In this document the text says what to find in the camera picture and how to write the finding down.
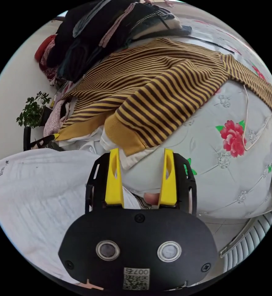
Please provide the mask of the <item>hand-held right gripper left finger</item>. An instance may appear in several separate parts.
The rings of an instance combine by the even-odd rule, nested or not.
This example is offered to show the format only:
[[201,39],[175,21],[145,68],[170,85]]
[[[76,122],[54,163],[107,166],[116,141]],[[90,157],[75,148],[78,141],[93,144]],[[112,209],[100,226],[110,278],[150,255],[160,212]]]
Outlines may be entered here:
[[124,205],[119,149],[110,150],[105,203],[107,205]]

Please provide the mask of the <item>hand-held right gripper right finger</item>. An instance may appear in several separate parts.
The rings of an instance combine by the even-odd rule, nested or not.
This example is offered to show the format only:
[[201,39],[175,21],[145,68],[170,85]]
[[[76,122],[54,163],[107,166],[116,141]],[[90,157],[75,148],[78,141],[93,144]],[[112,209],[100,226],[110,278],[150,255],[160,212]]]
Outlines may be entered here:
[[164,150],[162,185],[158,206],[175,206],[177,202],[176,174],[174,154],[170,149]]

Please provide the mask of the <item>person's right hand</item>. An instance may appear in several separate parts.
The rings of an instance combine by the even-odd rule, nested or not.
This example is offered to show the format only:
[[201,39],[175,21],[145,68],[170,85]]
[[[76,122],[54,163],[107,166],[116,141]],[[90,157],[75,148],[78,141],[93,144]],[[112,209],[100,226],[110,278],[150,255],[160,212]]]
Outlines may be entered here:
[[159,193],[144,193],[144,200],[147,204],[157,206],[159,204]]

